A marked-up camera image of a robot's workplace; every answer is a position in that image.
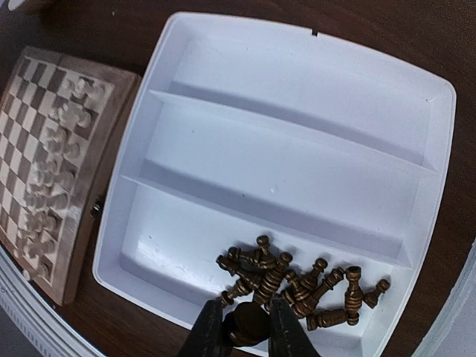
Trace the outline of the dark brown chess piece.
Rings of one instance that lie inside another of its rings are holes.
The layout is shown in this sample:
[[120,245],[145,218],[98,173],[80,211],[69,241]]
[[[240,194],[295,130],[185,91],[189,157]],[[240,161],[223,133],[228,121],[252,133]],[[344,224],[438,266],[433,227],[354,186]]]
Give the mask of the dark brown chess piece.
[[223,321],[225,340],[233,347],[252,347],[270,336],[270,316],[255,302],[240,303]]

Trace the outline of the wooden chess board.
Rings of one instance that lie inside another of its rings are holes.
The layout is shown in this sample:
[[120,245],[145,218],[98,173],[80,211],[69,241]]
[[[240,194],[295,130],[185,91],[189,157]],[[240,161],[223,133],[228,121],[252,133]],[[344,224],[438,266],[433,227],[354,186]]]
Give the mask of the wooden chess board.
[[139,75],[22,50],[1,96],[1,246],[55,304],[76,295]]

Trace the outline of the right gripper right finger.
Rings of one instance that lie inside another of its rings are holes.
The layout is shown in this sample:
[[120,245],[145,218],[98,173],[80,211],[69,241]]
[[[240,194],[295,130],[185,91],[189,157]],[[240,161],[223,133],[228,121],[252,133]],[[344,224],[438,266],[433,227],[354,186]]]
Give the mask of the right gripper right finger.
[[285,299],[274,297],[270,301],[270,336],[268,355],[279,357],[318,357],[298,319]]

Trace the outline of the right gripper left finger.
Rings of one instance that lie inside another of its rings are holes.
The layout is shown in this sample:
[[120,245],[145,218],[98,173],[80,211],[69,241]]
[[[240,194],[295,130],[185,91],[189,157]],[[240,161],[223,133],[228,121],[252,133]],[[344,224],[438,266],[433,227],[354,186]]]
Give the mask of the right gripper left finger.
[[182,344],[178,356],[229,356],[232,347],[225,342],[224,336],[222,303],[217,299],[208,300]]

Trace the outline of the white plastic compartment tray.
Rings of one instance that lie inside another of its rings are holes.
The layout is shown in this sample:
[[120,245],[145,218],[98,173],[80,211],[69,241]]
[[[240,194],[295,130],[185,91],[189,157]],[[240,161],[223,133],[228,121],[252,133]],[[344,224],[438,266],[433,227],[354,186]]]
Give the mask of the white plastic compartment tray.
[[129,116],[106,196],[96,281],[184,328],[234,284],[216,258],[266,234],[308,271],[359,266],[389,290],[323,356],[379,356],[431,241],[446,182],[449,81],[276,22],[175,13]]

